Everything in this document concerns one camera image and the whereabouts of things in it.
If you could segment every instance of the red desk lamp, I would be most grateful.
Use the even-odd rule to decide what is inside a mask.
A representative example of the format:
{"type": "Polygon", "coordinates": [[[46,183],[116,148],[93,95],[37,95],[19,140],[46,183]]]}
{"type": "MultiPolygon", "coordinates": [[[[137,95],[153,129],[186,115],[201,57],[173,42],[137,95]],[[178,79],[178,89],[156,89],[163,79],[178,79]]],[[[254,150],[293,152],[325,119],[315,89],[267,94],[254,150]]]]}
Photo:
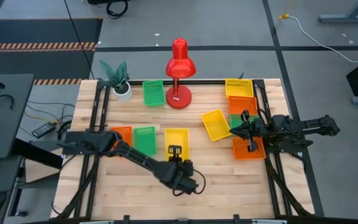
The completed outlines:
{"type": "Polygon", "coordinates": [[[187,42],[183,38],[176,38],[172,44],[173,58],[168,62],[165,73],[173,78],[173,87],[167,91],[167,103],[172,108],[183,109],[191,103],[191,91],[179,85],[179,78],[192,77],[196,73],[196,66],[187,56],[187,42]]]}

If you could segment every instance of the green plastic bin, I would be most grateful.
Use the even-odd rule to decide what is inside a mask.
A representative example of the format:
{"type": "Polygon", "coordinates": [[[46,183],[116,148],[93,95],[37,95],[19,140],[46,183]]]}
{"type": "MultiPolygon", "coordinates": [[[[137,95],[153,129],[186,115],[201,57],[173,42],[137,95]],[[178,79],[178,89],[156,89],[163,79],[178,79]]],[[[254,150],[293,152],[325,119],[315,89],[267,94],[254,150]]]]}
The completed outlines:
{"type": "Polygon", "coordinates": [[[155,140],[155,128],[135,128],[134,148],[148,156],[156,155],[157,144],[155,140]]]}
{"type": "Polygon", "coordinates": [[[162,80],[143,82],[144,104],[146,106],[162,106],[165,104],[164,85],[162,80]]]}
{"type": "MultiPolygon", "coordinates": [[[[258,118],[258,115],[249,116],[249,122],[254,122],[255,118],[258,118]]],[[[238,127],[242,124],[241,116],[239,114],[230,114],[230,128],[238,127]]]]}

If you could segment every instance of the potted plant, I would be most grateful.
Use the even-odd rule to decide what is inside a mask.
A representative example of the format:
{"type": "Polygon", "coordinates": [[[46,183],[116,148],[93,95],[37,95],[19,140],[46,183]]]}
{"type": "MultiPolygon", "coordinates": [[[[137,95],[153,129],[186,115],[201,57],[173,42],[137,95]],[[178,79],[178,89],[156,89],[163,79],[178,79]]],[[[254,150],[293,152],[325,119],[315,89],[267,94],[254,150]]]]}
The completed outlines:
{"type": "Polygon", "coordinates": [[[112,87],[114,94],[117,95],[118,100],[127,101],[132,98],[131,86],[128,83],[129,75],[127,73],[127,63],[122,62],[116,71],[114,71],[106,62],[100,60],[104,72],[109,80],[98,80],[105,85],[112,87]]]}

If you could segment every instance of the white plant pot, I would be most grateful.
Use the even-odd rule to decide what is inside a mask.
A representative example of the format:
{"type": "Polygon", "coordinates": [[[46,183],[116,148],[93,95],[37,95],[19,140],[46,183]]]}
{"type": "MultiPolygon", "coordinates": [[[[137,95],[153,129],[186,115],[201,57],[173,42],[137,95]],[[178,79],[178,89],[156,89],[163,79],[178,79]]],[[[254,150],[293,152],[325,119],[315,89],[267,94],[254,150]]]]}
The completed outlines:
{"type": "Polygon", "coordinates": [[[117,96],[117,99],[119,101],[128,101],[132,98],[132,88],[131,85],[127,82],[128,84],[128,91],[126,93],[123,94],[119,94],[116,92],[116,90],[113,88],[112,91],[114,92],[114,94],[117,96]]]}

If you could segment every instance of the lamp base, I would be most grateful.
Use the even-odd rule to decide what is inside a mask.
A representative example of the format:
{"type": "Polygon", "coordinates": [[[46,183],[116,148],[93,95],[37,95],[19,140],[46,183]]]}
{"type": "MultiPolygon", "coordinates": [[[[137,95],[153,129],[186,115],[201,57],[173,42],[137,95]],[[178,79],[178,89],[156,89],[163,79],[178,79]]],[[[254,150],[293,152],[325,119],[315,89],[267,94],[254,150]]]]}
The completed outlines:
{"type": "Polygon", "coordinates": [[[178,89],[178,96],[173,96],[173,87],[167,91],[167,103],[173,109],[183,109],[186,108],[191,103],[191,91],[180,85],[178,89]]]}

